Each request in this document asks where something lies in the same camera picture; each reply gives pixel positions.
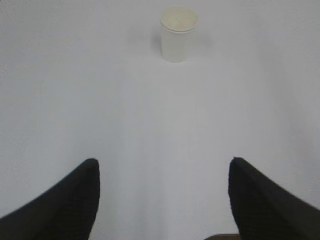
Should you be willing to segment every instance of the black object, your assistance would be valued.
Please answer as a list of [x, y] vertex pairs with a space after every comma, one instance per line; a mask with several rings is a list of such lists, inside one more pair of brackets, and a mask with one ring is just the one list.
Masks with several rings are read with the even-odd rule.
[[238, 234], [218, 234], [206, 238], [205, 240], [241, 240]]
[[87, 240], [99, 198], [99, 163], [87, 159], [48, 191], [1, 218], [0, 240]]
[[228, 193], [242, 240], [320, 240], [320, 211], [242, 158], [230, 164]]

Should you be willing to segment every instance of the white paper cup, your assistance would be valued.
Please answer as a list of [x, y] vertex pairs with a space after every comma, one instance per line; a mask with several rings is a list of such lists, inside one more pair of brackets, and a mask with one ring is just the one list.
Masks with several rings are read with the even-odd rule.
[[180, 63], [187, 58], [189, 35], [197, 21], [197, 14], [185, 6], [170, 6], [162, 13], [162, 55], [167, 61]]

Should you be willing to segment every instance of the white backdrop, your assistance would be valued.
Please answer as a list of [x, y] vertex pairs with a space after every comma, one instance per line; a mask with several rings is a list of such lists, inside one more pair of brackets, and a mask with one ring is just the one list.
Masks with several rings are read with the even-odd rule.
[[[190, 57], [159, 17], [192, 7]], [[1, 0], [0, 216], [97, 158], [93, 240], [236, 232], [233, 156], [320, 207], [320, 1]]]

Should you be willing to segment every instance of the paper cup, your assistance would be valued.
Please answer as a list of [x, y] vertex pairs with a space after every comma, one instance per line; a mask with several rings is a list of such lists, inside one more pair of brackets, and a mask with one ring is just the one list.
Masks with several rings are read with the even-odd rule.
[[180, 63], [187, 58], [188, 39], [197, 21], [197, 14], [185, 6], [170, 6], [162, 13], [162, 55], [167, 61]]

